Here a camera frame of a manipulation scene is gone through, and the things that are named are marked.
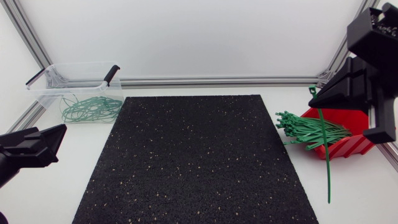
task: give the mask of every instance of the green wire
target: green wire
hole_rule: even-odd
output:
[[[314,99],[317,98],[317,90],[315,88],[315,85],[311,85],[310,86],[310,93],[312,94],[312,97]],[[321,124],[322,124],[322,134],[323,134],[323,142],[325,145],[325,152],[326,152],[326,168],[328,170],[328,203],[330,203],[330,160],[329,160],[329,149],[328,149],[328,141],[326,140],[326,129],[325,129],[325,122],[323,119],[323,113],[321,109],[318,109],[318,113],[319,113],[319,118],[321,120]]]
[[[65,123],[77,123],[82,121],[113,122],[120,112],[123,102],[108,97],[95,96],[87,100],[76,101],[62,98],[67,108],[61,110],[62,120]]]

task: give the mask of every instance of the white backdrop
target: white backdrop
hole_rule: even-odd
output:
[[[121,77],[314,76],[362,0],[20,0],[54,63]]]

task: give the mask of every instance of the green cable tie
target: green cable tie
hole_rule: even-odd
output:
[[[317,98],[317,90],[315,88],[315,85],[311,85],[309,87],[310,93],[312,94],[312,97],[314,99]],[[325,152],[326,152],[326,168],[328,172],[328,203],[330,203],[330,160],[329,160],[329,149],[328,149],[328,142],[326,140],[326,131],[325,131],[325,121],[323,119],[323,113],[321,109],[318,109],[319,113],[319,118],[321,120],[322,124],[322,134],[323,134],[323,143],[325,145]]]

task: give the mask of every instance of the coiled green wire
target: coiled green wire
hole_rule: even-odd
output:
[[[61,110],[62,120],[65,123],[77,123],[84,121],[102,121],[105,123],[113,122],[120,112],[123,102],[112,98],[95,96],[87,100],[76,101],[62,98],[68,107]]]

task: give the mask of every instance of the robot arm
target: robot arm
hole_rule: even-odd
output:
[[[309,102],[314,108],[361,110],[369,115],[364,136],[375,144],[396,140],[394,100],[398,96],[398,9],[369,8],[347,28],[348,49],[357,57]]]

